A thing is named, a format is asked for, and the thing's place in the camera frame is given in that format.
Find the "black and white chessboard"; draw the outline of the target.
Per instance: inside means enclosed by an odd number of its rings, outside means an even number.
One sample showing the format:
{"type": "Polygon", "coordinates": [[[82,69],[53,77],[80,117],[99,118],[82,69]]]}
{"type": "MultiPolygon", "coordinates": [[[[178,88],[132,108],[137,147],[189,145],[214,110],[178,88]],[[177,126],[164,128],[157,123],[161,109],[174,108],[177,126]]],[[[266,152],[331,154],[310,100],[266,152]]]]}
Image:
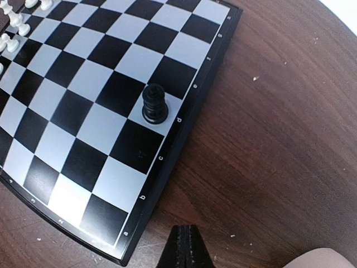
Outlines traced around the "black and white chessboard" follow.
{"type": "Polygon", "coordinates": [[[1,182],[125,266],[179,158],[242,9],[226,1],[53,1],[1,52],[1,182]],[[168,116],[142,115],[148,84],[168,116]]]}

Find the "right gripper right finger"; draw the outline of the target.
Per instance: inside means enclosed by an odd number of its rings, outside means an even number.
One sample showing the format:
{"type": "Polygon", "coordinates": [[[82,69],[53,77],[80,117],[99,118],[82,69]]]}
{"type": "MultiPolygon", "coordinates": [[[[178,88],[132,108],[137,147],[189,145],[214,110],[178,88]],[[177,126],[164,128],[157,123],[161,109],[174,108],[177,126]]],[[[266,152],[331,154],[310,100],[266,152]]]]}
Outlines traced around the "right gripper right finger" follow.
{"type": "Polygon", "coordinates": [[[185,267],[214,268],[205,242],[196,225],[188,225],[186,231],[185,267]]]}

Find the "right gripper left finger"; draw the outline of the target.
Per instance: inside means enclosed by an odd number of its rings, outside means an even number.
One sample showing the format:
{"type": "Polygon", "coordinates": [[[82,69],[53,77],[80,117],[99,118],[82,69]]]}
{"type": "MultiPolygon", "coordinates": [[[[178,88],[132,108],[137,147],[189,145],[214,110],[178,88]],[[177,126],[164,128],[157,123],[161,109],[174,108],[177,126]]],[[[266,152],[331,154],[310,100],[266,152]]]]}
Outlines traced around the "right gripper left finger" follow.
{"type": "Polygon", "coordinates": [[[184,225],[172,227],[157,267],[186,267],[186,230],[184,225]]]}

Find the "black king chess piece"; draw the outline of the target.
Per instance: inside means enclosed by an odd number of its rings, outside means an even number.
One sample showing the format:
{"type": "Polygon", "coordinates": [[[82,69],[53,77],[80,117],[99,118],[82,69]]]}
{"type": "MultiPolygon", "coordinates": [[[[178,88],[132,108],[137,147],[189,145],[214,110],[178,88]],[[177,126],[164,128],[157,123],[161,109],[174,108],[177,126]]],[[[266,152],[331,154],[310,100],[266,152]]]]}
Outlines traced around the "black king chess piece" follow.
{"type": "Polygon", "coordinates": [[[165,102],[165,90],[159,84],[148,84],[143,92],[143,118],[150,124],[164,122],[168,116],[168,106],[165,102]]]}

